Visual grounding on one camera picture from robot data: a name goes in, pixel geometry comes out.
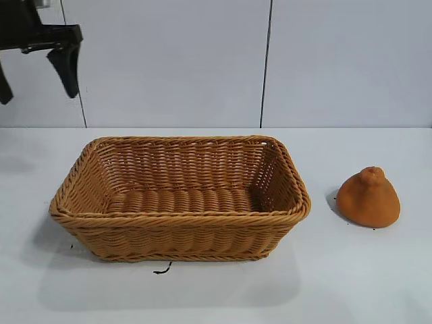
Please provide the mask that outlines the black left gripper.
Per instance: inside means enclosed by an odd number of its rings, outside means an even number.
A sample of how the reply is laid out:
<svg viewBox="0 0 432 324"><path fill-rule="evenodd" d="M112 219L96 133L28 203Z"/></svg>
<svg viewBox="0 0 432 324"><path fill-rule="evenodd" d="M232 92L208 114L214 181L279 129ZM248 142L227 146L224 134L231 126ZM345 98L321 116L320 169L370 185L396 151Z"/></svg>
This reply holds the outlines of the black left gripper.
<svg viewBox="0 0 432 324"><path fill-rule="evenodd" d="M69 98L79 93L78 56L83 40L79 25L43 24L33 1L1 2L1 50L19 49L27 54L53 49L47 55ZM0 102L14 95L0 64Z"/></svg>

